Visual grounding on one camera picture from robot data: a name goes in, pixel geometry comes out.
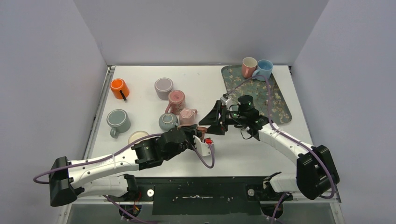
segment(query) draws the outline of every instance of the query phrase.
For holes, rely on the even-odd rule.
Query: black mug handle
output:
[[[121,96],[122,96],[122,98],[124,99],[124,101],[126,101],[127,98],[125,97],[125,95],[124,95],[124,93],[122,92],[122,90],[120,90],[120,93],[121,93]]]

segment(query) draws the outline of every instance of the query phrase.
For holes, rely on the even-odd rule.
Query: mug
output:
[[[128,114],[125,110],[116,109],[109,113],[107,116],[107,123],[112,128],[110,130],[110,136],[118,138],[120,133],[124,133],[131,127],[131,121],[129,120]]]
[[[128,139],[128,144],[131,144],[132,142],[134,142],[134,141],[136,141],[136,140],[138,140],[138,139],[140,139],[140,138],[143,138],[143,137],[145,137],[145,136],[147,136],[147,135],[149,135],[149,133],[147,133],[147,132],[145,132],[145,131],[137,131],[137,132],[134,132],[130,137],[129,137],[129,139]]]
[[[110,84],[110,89],[117,99],[123,99],[124,101],[127,100],[129,89],[123,79],[117,78],[113,80]]]
[[[165,113],[170,112],[175,115],[179,115],[182,109],[185,107],[185,95],[180,90],[174,90],[168,95],[168,106],[165,109]]]
[[[154,83],[154,88],[160,99],[167,100],[173,90],[173,82],[170,78],[160,78]]]
[[[256,70],[257,61],[252,57],[245,57],[242,61],[241,73],[244,78],[250,78]]]
[[[169,131],[171,128],[179,126],[179,120],[177,119],[175,114],[172,113],[164,113],[160,116],[158,120],[158,125],[164,131]]]
[[[257,63],[257,67],[258,69],[253,72],[252,75],[253,79],[257,79],[259,81],[265,81],[264,77],[261,76],[255,77],[256,75],[265,76],[267,79],[271,77],[272,68],[274,67],[272,62],[270,62],[269,60],[259,60],[259,62]]]
[[[195,124],[195,115],[197,115],[197,109],[184,108],[180,112],[180,124],[181,125],[193,125]]]

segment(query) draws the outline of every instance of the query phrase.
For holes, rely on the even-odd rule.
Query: bolt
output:
[[[249,189],[249,190],[247,191],[247,195],[249,195],[249,196],[254,196],[254,195],[255,195],[255,190]]]

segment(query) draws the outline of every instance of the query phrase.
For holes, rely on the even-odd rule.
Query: screw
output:
[[[255,195],[255,190],[249,189],[249,190],[247,191],[247,195],[249,195],[249,196],[254,196],[254,195]]]
[[[147,196],[152,197],[154,195],[154,191],[152,189],[149,189],[147,191]]]

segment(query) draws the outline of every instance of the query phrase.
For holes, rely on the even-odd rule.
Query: blue mug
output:
[[[267,79],[269,79],[273,67],[274,65],[269,60],[259,60],[257,62],[257,70],[254,71],[252,75],[253,79],[257,79],[259,81],[265,81],[265,78],[262,76],[265,76]]]

